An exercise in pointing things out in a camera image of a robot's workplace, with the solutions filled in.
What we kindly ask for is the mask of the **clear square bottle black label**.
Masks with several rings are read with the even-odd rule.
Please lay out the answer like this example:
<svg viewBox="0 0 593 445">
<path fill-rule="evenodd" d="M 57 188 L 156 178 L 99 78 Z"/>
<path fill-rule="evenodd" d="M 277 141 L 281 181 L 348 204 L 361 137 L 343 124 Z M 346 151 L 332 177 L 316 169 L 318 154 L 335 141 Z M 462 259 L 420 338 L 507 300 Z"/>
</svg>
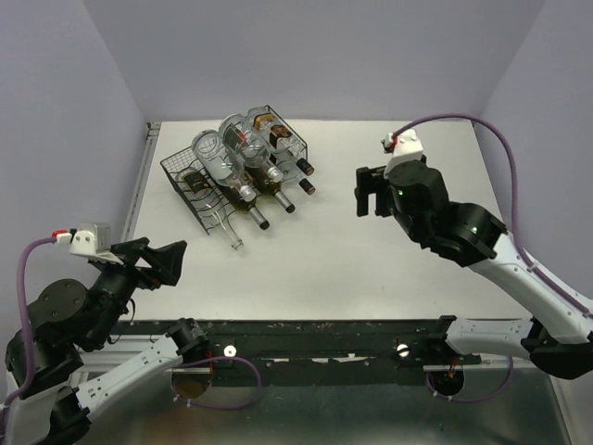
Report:
<svg viewBox="0 0 593 445">
<path fill-rule="evenodd" d="M 314 167 L 307 159 L 307 148 L 296 146 L 296 152 L 289 148 L 280 147 L 272 152 L 275 165 L 284 174 L 283 182 L 297 184 L 307 195 L 316 192 L 316 187 L 309 180 L 314 173 Z"/>
</svg>

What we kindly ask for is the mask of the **square clear bottle dark cap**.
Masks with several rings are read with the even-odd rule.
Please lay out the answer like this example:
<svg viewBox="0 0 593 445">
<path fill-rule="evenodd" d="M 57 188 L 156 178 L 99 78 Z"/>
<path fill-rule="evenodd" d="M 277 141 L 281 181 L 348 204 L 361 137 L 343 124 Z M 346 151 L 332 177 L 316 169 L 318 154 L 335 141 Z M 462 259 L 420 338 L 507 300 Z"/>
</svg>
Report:
<svg viewBox="0 0 593 445">
<path fill-rule="evenodd" d="M 296 152 L 296 146 L 299 146 L 307 148 L 308 158 L 308 145 L 305 140 L 271 106 L 251 108 L 246 117 L 253 129 L 270 144 L 271 153 L 276 148 L 290 146 Z"/>
</svg>

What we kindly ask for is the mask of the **black wire wine rack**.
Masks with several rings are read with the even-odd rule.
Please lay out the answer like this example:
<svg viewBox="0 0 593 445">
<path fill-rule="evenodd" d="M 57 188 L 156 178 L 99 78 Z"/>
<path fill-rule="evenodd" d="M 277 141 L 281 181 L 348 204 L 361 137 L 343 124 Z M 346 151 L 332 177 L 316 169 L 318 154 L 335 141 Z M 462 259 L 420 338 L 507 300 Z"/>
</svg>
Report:
<svg viewBox="0 0 593 445">
<path fill-rule="evenodd" d="M 292 213 L 296 206 L 284 184 L 296 184 L 309 196 L 316 192 L 307 142 L 270 105 L 227 116 L 218 129 L 198 133 L 160 166 L 202 228 L 224 233 L 237 246 L 241 240 L 231 214 L 242 212 L 265 231 L 270 222 L 257 206 L 259 197 Z"/>
</svg>

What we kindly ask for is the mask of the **olive green wine bottle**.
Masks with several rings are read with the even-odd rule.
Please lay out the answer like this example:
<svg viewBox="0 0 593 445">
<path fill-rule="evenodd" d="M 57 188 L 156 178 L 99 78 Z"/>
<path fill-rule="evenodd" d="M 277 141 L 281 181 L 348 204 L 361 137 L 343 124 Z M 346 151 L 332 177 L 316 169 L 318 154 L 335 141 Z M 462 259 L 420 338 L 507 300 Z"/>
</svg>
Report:
<svg viewBox="0 0 593 445">
<path fill-rule="evenodd" d="M 282 191 L 282 184 L 275 183 L 261 169 L 249 169 L 253 178 L 253 185 L 262 195 L 273 197 L 286 213 L 293 213 L 296 210 L 294 203 Z"/>
</svg>

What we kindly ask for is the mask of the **round clear flask bottle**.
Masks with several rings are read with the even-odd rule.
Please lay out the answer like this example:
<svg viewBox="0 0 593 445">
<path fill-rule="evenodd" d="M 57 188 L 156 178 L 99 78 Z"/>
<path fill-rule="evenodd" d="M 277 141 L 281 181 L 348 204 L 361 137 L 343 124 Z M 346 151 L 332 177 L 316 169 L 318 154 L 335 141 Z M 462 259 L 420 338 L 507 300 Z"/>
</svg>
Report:
<svg viewBox="0 0 593 445">
<path fill-rule="evenodd" d="M 244 177 L 243 164 L 226 146 L 217 131 L 200 132 L 194 138 L 191 148 L 217 184 L 235 189 L 245 202 L 256 199 L 256 192 Z"/>
</svg>

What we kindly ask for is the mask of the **round clear bottle silver cap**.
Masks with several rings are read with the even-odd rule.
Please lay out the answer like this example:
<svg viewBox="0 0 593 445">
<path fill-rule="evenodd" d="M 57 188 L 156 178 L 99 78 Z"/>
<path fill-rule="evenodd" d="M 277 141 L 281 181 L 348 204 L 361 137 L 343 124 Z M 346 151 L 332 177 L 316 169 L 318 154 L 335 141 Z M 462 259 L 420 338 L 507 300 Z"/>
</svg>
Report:
<svg viewBox="0 0 593 445">
<path fill-rule="evenodd" d="M 232 114 L 219 127 L 223 142 L 246 168 L 259 170 L 273 183 L 280 183 L 284 174 L 271 161 L 269 144 L 251 126 L 246 116 Z"/>
</svg>

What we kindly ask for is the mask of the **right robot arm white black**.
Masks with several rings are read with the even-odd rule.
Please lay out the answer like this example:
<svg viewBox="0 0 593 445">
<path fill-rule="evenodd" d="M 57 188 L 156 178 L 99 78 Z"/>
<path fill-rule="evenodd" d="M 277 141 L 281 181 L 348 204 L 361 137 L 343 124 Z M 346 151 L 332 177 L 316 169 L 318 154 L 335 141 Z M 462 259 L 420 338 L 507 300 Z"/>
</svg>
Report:
<svg viewBox="0 0 593 445">
<path fill-rule="evenodd" d="M 439 170 L 424 159 L 393 168 L 356 171 L 357 214 L 394 217 L 409 239 L 440 258 L 494 283 L 531 314 L 528 319 L 457 318 L 446 331 L 426 340 L 428 356 L 449 362 L 468 354 L 520 358 L 548 375 L 573 380 L 592 370 L 592 320 L 584 299 L 566 301 L 558 278 L 542 278 L 532 259 L 522 256 L 506 225 L 484 207 L 449 199 Z"/>
</svg>

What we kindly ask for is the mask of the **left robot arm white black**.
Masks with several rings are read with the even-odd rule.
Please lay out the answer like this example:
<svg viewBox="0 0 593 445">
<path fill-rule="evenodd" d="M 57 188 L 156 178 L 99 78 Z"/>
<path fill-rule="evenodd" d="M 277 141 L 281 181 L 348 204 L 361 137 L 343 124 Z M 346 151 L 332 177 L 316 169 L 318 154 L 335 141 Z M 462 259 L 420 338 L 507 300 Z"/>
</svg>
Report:
<svg viewBox="0 0 593 445">
<path fill-rule="evenodd" d="M 7 376 L 17 387 L 1 409 L 2 443 L 74 444 L 112 403 L 155 375 L 206 357 L 205 335 L 182 318 L 128 361 L 69 383 L 83 366 L 81 354 L 106 346 L 135 290 L 178 284 L 186 249 L 184 241 L 151 248 L 145 237 L 116 244 L 113 260 L 91 261 L 100 272 L 91 287 L 61 279 L 21 308 L 22 327 L 6 347 Z"/>
</svg>

